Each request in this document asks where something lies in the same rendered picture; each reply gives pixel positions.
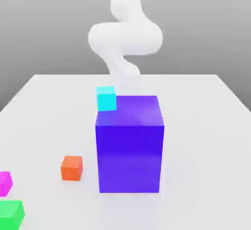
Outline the small cyan cube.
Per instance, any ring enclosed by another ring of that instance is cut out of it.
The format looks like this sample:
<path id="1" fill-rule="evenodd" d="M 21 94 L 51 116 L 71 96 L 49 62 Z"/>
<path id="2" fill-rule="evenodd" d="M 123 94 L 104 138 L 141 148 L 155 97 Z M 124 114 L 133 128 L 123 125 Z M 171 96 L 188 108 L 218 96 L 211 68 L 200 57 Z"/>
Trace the small cyan cube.
<path id="1" fill-rule="evenodd" d="M 117 109 L 116 93 L 113 86 L 96 87 L 98 111 L 115 111 Z"/>

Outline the small orange cube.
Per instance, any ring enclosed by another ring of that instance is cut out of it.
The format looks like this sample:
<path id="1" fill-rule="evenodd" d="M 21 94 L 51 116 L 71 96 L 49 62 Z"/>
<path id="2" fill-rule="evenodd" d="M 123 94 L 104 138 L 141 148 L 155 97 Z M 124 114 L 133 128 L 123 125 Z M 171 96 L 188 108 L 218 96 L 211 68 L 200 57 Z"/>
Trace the small orange cube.
<path id="1" fill-rule="evenodd" d="M 63 181 L 80 181 L 83 171 L 81 156 L 65 156 L 61 164 L 61 176 Z"/>

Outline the small magenta cube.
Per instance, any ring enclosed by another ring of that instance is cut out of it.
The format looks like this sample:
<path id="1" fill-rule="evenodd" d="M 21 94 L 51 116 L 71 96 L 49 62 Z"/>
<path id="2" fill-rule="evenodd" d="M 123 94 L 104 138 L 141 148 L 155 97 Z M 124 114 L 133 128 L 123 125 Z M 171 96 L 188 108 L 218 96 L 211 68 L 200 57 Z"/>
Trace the small magenta cube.
<path id="1" fill-rule="evenodd" d="M 13 185 L 11 173 L 9 171 L 0 172 L 0 197 L 6 197 Z"/>

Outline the small green cube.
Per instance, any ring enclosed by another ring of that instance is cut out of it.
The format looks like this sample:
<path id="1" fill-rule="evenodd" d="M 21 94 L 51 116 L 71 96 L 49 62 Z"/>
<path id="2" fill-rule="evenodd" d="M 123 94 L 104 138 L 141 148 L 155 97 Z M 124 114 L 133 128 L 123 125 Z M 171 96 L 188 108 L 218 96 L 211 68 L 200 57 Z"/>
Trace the small green cube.
<path id="1" fill-rule="evenodd" d="M 0 201 L 0 230 L 19 230 L 25 216 L 20 200 Z"/>

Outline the large purple box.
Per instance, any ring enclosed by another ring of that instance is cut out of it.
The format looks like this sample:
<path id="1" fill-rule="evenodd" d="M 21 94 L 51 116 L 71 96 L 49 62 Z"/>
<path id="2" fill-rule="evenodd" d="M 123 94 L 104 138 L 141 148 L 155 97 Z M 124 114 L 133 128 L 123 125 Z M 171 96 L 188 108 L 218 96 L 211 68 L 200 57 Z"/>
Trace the large purple box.
<path id="1" fill-rule="evenodd" d="M 98 112 L 96 145 L 100 192 L 159 192 L 164 129 L 155 95 L 120 95 L 115 111 Z"/>

